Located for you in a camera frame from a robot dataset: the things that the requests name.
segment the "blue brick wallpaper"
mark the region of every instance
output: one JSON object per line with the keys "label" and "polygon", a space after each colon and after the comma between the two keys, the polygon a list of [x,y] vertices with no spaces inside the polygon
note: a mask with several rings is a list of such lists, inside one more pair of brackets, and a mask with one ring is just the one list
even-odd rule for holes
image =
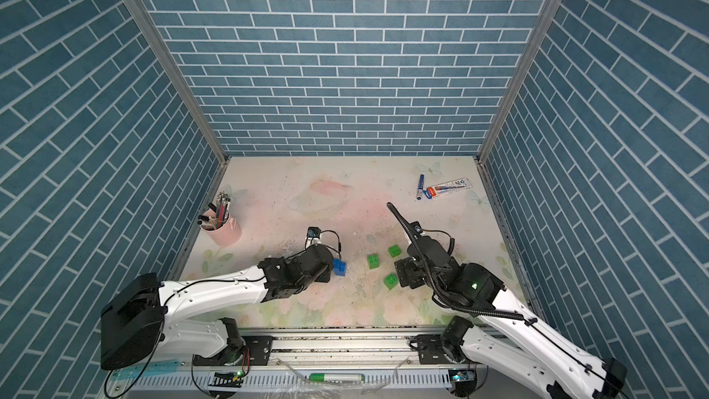
{"label": "blue brick wallpaper", "polygon": [[96,396],[101,308],[216,167],[120,0],[0,0],[0,398]]}
{"label": "blue brick wallpaper", "polygon": [[543,0],[144,0],[231,155],[475,154]]}
{"label": "blue brick wallpaper", "polygon": [[709,0],[563,0],[490,156],[545,313],[709,397]]}

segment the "floral tabletop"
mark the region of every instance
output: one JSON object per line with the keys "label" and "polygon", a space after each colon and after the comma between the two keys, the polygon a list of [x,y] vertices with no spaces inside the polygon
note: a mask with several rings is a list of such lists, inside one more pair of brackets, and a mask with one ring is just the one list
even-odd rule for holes
{"label": "floral tabletop", "polygon": [[[468,178],[470,191],[416,200],[420,174],[425,186]],[[343,327],[446,324],[451,312],[431,301],[426,286],[389,290],[384,278],[406,257],[406,238],[386,208],[392,202],[409,222],[455,237],[453,256],[476,262],[523,298],[499,228],[471,157],[253,157],[232,158],[220,185],[231,194],[241,239],[219,247],[200,232],[182,273],[194,280],[245,269],[269,256],[303,249],[309,226],[333,229],[342,240],[345,276],[313,283],[298,295],[256,306],[242,305],[196,319],[233,317],[244,327]],[[431,233],[444,248],[446,235]],[[323,243],[337,247],[325,233]],[[388,248],[403,253],[391,258]],[[380,266],[369,269],[367,255]]]}

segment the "toothpaste tube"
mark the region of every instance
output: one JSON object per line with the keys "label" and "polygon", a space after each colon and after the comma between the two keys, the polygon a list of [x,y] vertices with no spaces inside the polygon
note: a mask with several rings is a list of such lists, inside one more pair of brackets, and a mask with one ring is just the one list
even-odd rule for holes
{"label": "toothpaste tube", "polygon": [[424,193],[427,198],[433,199],[451,192],[470,190],[472,188],[473,185],[470,184],[470,181],[467,178],[463,178],[428,187]]}

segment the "cable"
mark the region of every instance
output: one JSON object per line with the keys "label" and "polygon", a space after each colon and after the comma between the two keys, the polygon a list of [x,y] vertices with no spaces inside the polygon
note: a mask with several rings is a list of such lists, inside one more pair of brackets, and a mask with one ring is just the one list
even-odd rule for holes
{"label": "cable", "polygon": [[249,347],[246,347],[246,361],[246,373],[244,373],[244,376],[241,377],[242,379],[251,373],[251,348]]}
{"label": "cable", "polygon": [[335,252],[335,253],[338,254],[339,260],[342,260],[342,254],[341,254],[338,250],[332,248],[332,246],[330,246],[330,245],[325,245],[325,244],[318,244],[318,245],[322,245],[322,246],[328,247],[328,248],[331,249],[333,252]]}
{"label": "cable", "polygon": [[401,214],[399,214],[399,211],[396,209],[396,207],[394,207],[391,202],[387,202],[386,207],[389,209],[389,211],[391,211],[392,214],[394,214],[394,217],[396,218],[396,220],[398,220],[399,224],[401,224],[401,227],[408,236],[409,240],[411,240],[411,244],[414,246],[414,248],[416,248],[418,258],[423,263],[423,269],[426,272],[426,276],[428,276],[428,279],[431,281],[431,288],[433,289],[433,293],[438,296],[438,298],[443,304],[445,304],[448,308],[452,310],[460,311],[462,313],[468,313],[469,315],[473,316],[490,316],[502,317],[503,319],[511,320],[524,320],[523,315],[520,315],[519,313],[512,313],[511,311],[477,309],[455,305],[450,299],[448,299],[448,297],[445,296],[445,294],[438,287],[438,283],[431,274],[431,268],[428,259],[426,259],[425,255],[421,251],[421,247],[418,245],[416,237],[417,235],[413,232],[409,223],[406,222],[406,219],[404,219]]}
{"label": "cable", "polygon": [[451,256],[453,254],[453,247],[455,246],[455,239],[453,239],[453,236],[449,235],[447,232],[441,229],[424,229],[423,231],[427,233],[443,233],[444,235],[448,236],[448,256]]}
{"label": "cable", "polygon": [[157,350],[157,344],[160,342],[160,337],[162,336],[162,329],[163,329],[164,325],[165,325],[165,321],[163,319],[163,321],[160,323],[160,332],[157,333],[157,338],[155,339],[155,345],[153,345],[153,350],[150,352],[150,355],[147,357],[147,361],[146,361],[145,365],[143,366],[143,369],[140,370],[137,377],[135,379],[133,379],[133,382],[129,385],[129,387],[126,388],[125,390],[123,390],[123,392],[117,396],[111,396],[109,394],[109,379],[111,377],[111,374],[113,374],[113,372],[115,370],[111,370],[109,372],[109,375],[106,376],[106,380],[103,381],[103,394],[106,395],[106,397],[108,399],[118,399],[119,397],[128,393],[130,391],[130,389],[133,388],[134,385],[136,385],[138,379],[140,379],[140,377],[143,375],[143,373],[145,373],[145,369],[147,368],[148,365],[150,365],[150,361],[153,359],[153,354],[155,354],[155,350]]}
{"label": "cable", "polygon": [[[194,282],[189,283],[189,284],[183,286],[182,288],[180,288],[179,290],[175,291],[173,294],[171,294],[170,296],[168,296],[167,299],[165,300],[165,302],[161,305],[161,307],[166,306],[167,303],[170,301],[170,299],[172,299],[172,297],[175,296],[176,294],[178,294],[180,291],[186,290],[187,288],[189,288],[189,287],[191,287],[191,286],[193,286],[193,285],[196,285],[196,284],[198,284],[198,283],[203,283],[203,282],[229,282],[229,283],[234,283],[234,282],[258,282],[259,280],[263,280],[263,279],[265,279],[265,278],[266,278],[266,276],[263,275],[260,279],[256,279],[256,280],[247,280],[247,279],[202,279],[202,280],[195,280]],[[165,326],[165,318],[164,318],[164,316],[163,316],[163,317],[162,317],[162,322],[160,323],[160,331],[157,333],[157,338],[155,339],[155,344],[153,345],[153,350],[150,352],[150,355],[148,356],[147,361],[146,361],[145,365],[143,366],[143,369],[140,370],[140,373],[138,373],[137,377],[133,380],[133,382],[129,385],[129,387],[126,388],[125,390],[123,390],[123,392],[122,392],[121,394],[117,395],[117,396],[111,396],[111,395],[109,394],[109,392],[108,392],[109,379],[110,379],[110,377],[111,377],[111,374],[113,374],[113,372],[114,372],[115,370],[111,370],[111,371],[109,372],[109,375],[106,376],[106,380],[103,382],[103,394],[105,394],[108,399],[118,399],[119,397],[121,397],[121,396],[123,396],[124,394],[128,393],[129,390],[130,390],[133,386],[136,385],[136,383],[138,382],[138,379],[140,379],[140,377],[143,375],[143,373],[145,373],[145,370],[146,370],[147,366],[150,365],[150,360],[153,359],[153,354],[155,354],[155,351],[157,350],[157,345],[160,343],[160,338],[162,337],[162,330],[163,330],[164,326]]]}
{"label": "cable", "polygon": [[189,374],[192,377],[192,383],[194,384],[194,386],[197,387],[197,390],[200,390],[202,393],[208,395],[210,398],[216,397],[216,399],[219,399],[219,396],[221,396],[220,394],[217,394],[217,396],[212,396],[210,393],[206,392],[205,390],[202,390],[202,387],[200,387],[197,381],[194,380],[194,357],[195,355],[193,354],[192,362],[189,365]]}
{"label": "cable", "polygon": [[562,353],[566,354],[569,358],[571,358],[572,360],[574,360],[578,365],[582,366],[585,371],[588,371],[588,372],[590,372],[590,373],[596,375],[599,379],[601,379],[601,380],[603,381],[603,385],[604,385],[604,386],[605,386],[606,384],[608,384],[608,385],[612,386],[613,388],[615,388],[618,393],[620,393],[620,394],[622,394],[623,396],[625,396],[626,399],[630,399],[630,398],[623,392],[623,390],[621,390],[619,387],[613,385],[611,382],[606,382],[606,378],[605,378],[605,377],[601,376],[600,374],[598,374],[597,372],[595,372],[593,369],[591,369],[590,364],[584,364],[584,363],[581,362],[579,359],[577,359],[575,356],[573,356],[572,354],[570,354],[568,351],[566,351],[566,350],[564,350],[563,348],[561,348],[561,346],[560,346],[559,344],[557,344],[556,342],[554,342],[549,336],[547,336],[546,334],[542,333],[541,330],[539,330],[538,328],[536,328],[533,323],[530,324],[529,326],[532,327],[537,333],[541,334],[547,341],[551,342],[551,343],[552,343],[556,348],[558,348]]}
{"label": "cable", "polygon": [[163,306],[166,306],[167,303],[172,299],[176,294],[178,294],[182,290],[186,290],[187,288],[191,286],[195,286],[198,283],[204,283],[204,282],[227,282],[227,283],[235,283],[235,282],[258,282],[259,280],[264,280],[266,279],[266,275],[261,276],[259,279],[201,279],[201,280],[195,280],[194,282],[190,283],[189,285],[185,285],[184,287],[180,288],[179,290],[175,291],[173,294],[167,297],[165,299],[165,302],[163,303]]}
{"label": "cable", "polygon": [[324,231],[321,231],[320,233],[321,233],[321,234],[323,234],[323,233],[332,233],[333,235],[336,235],[336,236],[338,237],[338,244],[340,243],[340,235],[339,235],[335,230],[326,229],[326,230],[324,230]]}
{"label": "cable", "polygon": [[411,348],[413,351],[416,351],[416,352],[423,351],[428,348],[428,345],[422,345],[421,347],[416,345],[416,347],[414,347],[412,344],[413,344],[413,341],[408,341],[409,348]]}
{"label": "cable", "polygon": [[[483,388],[483,385],[485,385],[485,382],[487,382],[488,373],[490,373],[490,367],[485,365],[485,378],[483,379],[483,382],[480,385],[475,387],[475,390],[473,390],[473,393],[475,393],[480,388]],[[476,379],[476,381],[477,381],[477,378],[478,378],[478,364],[475,364],[475,379]]]}

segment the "robotic arm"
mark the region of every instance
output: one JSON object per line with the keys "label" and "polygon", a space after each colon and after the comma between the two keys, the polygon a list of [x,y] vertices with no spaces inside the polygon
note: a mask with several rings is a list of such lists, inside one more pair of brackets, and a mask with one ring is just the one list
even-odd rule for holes
{"label": "robotic arm", "polygon": [[239,362],[244,340],[235,320],[202,323],[187,318],[243,303],[285,299],[312,282],[329,282],[334,259],[320,235],[321,230],[312,226],[302,252],[267,258],[212,279],[160,283],[155,273],[138,276],[102,310],[101,368],[124,368],[155,354],[196,354],[200,365]]}
{"label": "robotic arm", "polygon": [[598,359],[567,340],[519,301],[504,283],[476,263],[458,264],[451,238],[448,251],[387,207],[403,227],[409,257],[395,262],[401,286],[433,289],[439,306],[480,317],[517,347],[496,339],[463,317],[454,317],[441,336],[447,358],[477,361],[515,379],[546,399],[612,399],[623,388],[626,368],[616,359]]}

